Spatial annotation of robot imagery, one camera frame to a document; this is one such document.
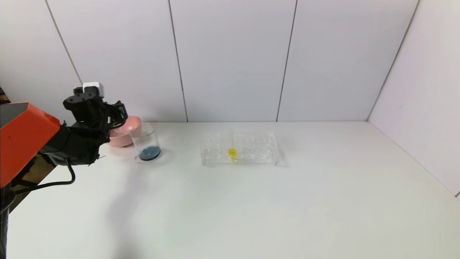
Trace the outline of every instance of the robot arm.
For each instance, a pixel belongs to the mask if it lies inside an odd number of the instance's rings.
[[[110,130],[121,127],[127,118],[125,106],[103,102],[104,87],[98,82],[85,83],[64,100],[76,123],[68,126],[24,103],[4,104],[0,108],[0,258],[6,256],[8,207],[15,197],[10,183],[37,154],[47,154],[56,164],[67,165],[72,181],[39,185],[33,189],[70,184],[75,179],[71,165],[90,165],[99,158],[99,147],[110,141]]]

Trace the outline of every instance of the white tabletop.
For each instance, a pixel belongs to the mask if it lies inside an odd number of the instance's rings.
[[[460,258],[460,202],[371,124],[157,127],[158,160],[103,145],[72,185],[31,193],[8,258]],[[202,134],[235,127],[273,131],[281,164],[202,166]]]

